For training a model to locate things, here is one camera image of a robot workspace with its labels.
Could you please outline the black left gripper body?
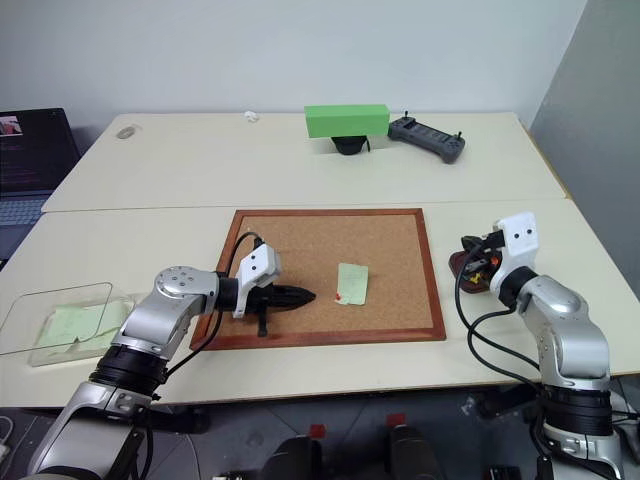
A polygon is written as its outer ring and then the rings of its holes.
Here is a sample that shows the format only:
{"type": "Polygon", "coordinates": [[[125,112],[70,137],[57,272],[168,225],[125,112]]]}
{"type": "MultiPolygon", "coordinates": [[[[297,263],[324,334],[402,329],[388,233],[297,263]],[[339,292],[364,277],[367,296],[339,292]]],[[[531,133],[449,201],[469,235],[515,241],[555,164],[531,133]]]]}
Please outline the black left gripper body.
{"type": "Polygon", "coordinates": [[[267,315],[269,309],[281,309],[283,306],[283,287],[270,284],[253,288],[247,298],[245,314],[257,318],[257,337],[268,335],[267,315]]]}

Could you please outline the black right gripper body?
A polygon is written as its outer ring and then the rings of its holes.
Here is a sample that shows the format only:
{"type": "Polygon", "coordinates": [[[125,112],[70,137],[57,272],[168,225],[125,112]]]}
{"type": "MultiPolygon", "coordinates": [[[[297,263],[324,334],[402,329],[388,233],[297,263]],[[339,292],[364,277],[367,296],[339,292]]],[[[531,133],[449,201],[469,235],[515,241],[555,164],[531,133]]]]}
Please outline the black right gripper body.
{"type": "Polygon", "coordinates": [[[485,239],[485,249],[479,250],[476,255],[491,254],[493,256],[493,273],[495,273],[502,263],[503,231],[493,231],[483,238],[485,239]]]}

